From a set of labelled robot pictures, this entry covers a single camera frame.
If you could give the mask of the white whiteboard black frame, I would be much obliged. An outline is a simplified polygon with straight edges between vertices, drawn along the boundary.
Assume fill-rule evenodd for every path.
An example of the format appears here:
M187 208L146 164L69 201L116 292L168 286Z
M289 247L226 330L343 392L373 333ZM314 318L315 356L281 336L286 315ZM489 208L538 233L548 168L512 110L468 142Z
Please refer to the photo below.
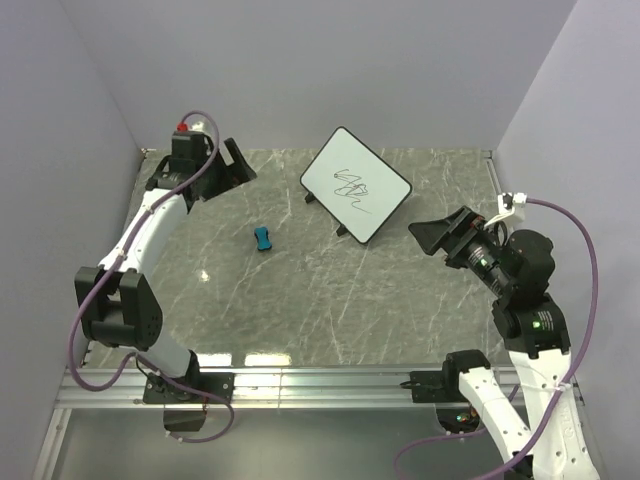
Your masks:
M358 243L365 245L413 187L380 155L340 126L300 176L301 186Z

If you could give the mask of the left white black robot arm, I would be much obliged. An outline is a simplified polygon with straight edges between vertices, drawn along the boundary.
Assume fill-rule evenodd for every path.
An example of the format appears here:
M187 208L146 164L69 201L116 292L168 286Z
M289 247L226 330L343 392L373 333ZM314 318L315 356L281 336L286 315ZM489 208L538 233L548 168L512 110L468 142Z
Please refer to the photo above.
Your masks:
M219 148L231 160L224 161ZM255 179L233 138L223 142L179 125L171 152L147 180L141 206L116 246L95 267L74 279L76 323L84 336L127 350L150 370L150 383L167 388L180 402L196 399L202 377L196 354L163 327L163 312L149 283L174 229L198 201L206 202Z

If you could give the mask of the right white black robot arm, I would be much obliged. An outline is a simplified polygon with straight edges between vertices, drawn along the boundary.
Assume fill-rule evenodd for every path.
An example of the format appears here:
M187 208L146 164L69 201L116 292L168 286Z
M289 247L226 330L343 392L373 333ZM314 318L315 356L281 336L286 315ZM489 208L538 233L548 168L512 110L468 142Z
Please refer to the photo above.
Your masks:
M441 386L465 400L494 441L502 466L521 479L597 479L586 445L571 379L577 357L565 316L548 292L555 270L553 243L533 230L510 232L521 208L501 208L491 219L462 207L408 230L429 256L444 251L446 266L467 269L494 294L492 317L519 380L527 416L503 393L488 359L478 350L452 352Z

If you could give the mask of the blue whiteboard eraser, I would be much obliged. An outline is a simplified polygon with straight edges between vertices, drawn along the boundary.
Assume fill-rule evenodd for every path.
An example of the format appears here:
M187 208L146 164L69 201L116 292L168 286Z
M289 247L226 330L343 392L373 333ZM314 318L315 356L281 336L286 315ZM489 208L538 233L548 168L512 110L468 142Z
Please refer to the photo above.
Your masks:
M272 249L272 242L269 237L269 229L261 226L254 229L254 237L256 239L256 248L260 252Z

